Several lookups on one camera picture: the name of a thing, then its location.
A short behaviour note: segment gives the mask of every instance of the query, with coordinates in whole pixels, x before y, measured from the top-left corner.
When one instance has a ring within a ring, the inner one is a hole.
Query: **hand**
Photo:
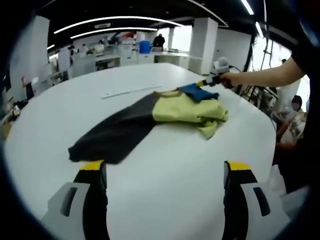
[[[239,73],[226,72],[220,76],[221,83],[225,87],[227,87],[228,82],[234,87],[241,85],[242,83],[238,80],[238,76],[239,76]]]

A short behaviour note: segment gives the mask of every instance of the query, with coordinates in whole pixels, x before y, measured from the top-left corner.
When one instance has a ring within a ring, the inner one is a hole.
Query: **white table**
[[[68,148],[153,90],[102,100],[105,91],[150,83],[164,90],[202,79],[167,63],[116,67],[65,81],[35,98],[4,146],[8,170],[26,207],[40,219],[47,201],[85,164],[71,162]],[[229,120],[210,140],[191,126],[161,124],[121,164],[107,166],[110,239],[220,239],[224,161],[248,163],[258,181],[267,179],[276,139],[270,119],[229,89],[205,89],[220,93],[229,110]]]

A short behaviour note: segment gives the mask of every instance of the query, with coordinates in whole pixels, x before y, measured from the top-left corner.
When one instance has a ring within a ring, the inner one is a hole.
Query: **ceiling light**
[[[260,37],[263,38],[263,37],[264,37],[264,34],[262,33],[260,24],[259,24],[257,21],[255,22],[255,27],[256,27],[256,29],[258,30],[258,33],[259,33]]]
[[[249,3],[247,2],[247,0],[241,0],[242,4],[245,6],[246,10],[248,11],[248,13],[250,15],[254,15],[254,11],[252,10],[252,8],[250,7]]]
[[[107,28],[107,29],[100,29],[95,31],[88,31],[85,33],[81,33],[75,36],[70,37],[71,39],[75,39],[77,37],[81,37],[88,34],[106,32],[106,31],[117,31],[117,30],[144,30],[144,31],[158,31],[156,28],[149,28],[149,27],[115,27],[115,28]]]
[[[52,49],[55,45],[52,44],[51,46],[48,46],[46,49],[49,50],[49,49]]]
[[[227,27],[227,28],[229,27],[229,25],[228,25],[225,21],[223,21],[221,17],[217,16],[214,12],[210,11],[210,10],[209,10],[208,8],[206,8],[205,6],[202,6],[200,3],[198,3],[198,2],[196,2],[196,1],[194,1],[194,0],[187,0],[187,1],[190,2],[190,3],[193,3],[193,4],[197,5],[197,6],[199,6],[200,8],[202,8],[202,9],[204,9],[204,10],[206,10],[206,11],[207,11],[208,13],[210,13],[212,16],[214,16],[215,18],[219,19],[219,20],[225,25],[225,27]]]
[[[54,34],[60,33],[64,30],[73,28],[75,26],[79,26],[82,24],[87,24],[87,23],[92,23],[92,22],[96,22],[96,21],[102,21],[102,20],[110,20],[110,19],[142,19],[142,20],[151,20],[151,21],[157,21],[157,22],[163,22],[163,23],[167,23],[167,24],[172,24],[172,25],[176,25],[179,27],[183,27],[184,25],[173,22],[173,21],[168,21],[168,20],[164,20],[164,19],[159,19],[159,18],[154,18],[154,17],[146,17],[146,16],[107,16],[107,17],[100,17],[100,18],[95,18],[95,19],[90,19],[90,20],[86,20],[86,21],[81,21],[75,24],[72,24],[70,26],[66,26],[64,28],[61,28],[57,31],[54,32]]]

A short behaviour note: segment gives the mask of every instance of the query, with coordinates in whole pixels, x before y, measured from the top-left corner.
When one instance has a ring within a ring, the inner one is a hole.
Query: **blue cloth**
[[[201,87],[197,86],[195,83],[179,87],[179,90],[185,93],[187,96],[192,98],[195,102],[200,102],[201,100],[218,100],[219,93],[211,93],[202,90]]]

